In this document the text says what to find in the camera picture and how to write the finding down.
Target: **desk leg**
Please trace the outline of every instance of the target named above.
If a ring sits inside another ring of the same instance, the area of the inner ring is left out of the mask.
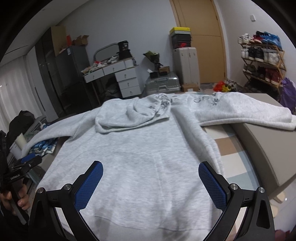
[[[96,89],[95,89],[95,87],[94,87],[94,83],[93,83],[93,81],[91,81],[91,85],[92,85],[92,87],[93,87],[94,94],[96,95],[96,99],[98,100],[99,105],[101,106],[101,102],[100,102],[100,99],[99,99],[98,94],[97,94],[97,92],[96,92]]]

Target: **wooden door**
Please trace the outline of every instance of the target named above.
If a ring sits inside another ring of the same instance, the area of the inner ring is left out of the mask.
[[[224,41],[214,3],[211,0],[172,0],[172,7],[177,24],[191,29],[191,46],[197,51],[200,82],[224,80]]]

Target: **suitcase handle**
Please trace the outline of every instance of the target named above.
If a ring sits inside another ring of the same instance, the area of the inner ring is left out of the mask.
[[[155,80],[155,83],[162,83],[162,82],[167,82],[168,78],[161,78],[161,79],[157,79]]]
[[[166,87],[166,85],[158,86],[158,91],[160,91],[160,89],[168,90],[168,87]]]

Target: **human hand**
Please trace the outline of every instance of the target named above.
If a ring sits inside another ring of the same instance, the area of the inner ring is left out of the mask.
[[[19,191],[20,200],[17,202],[17,204],[23,209],[27,210],[30,207],[29,203],[29,196],[27,195],[27,186],[25,184],[22,185],[22,188]],[[0,200],[2,201],[4,207],[11,211],[13,215],[16,216],[15,210],[13,210],[11,204],[9,201],[12,199],[11,192],[6,191],[4,193],[0,194]]]

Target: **metal screw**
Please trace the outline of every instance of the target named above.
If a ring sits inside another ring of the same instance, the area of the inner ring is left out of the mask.
[[[65,190],[69,190],[71,187],[72,187],[72,185],[68,183],[68,184],[66,184],[66,185],[64,186],[64,189],[65,189]]]
[[[230,185],[230,187],[231,187],[231,189],[233,189],[233,190],[237,190],[237,189],[239,188],[239,186],[236,185],[236,184],[234,184],[234,183],[232,183],[232,184]]]
[[[262,188],[262,187],[259,187],[259,192],[264,193],[265,192],[265,189]]]
[[[44,191],[44,188],[38,188],[37,190],[38,193],[43,193],[43,191]]]

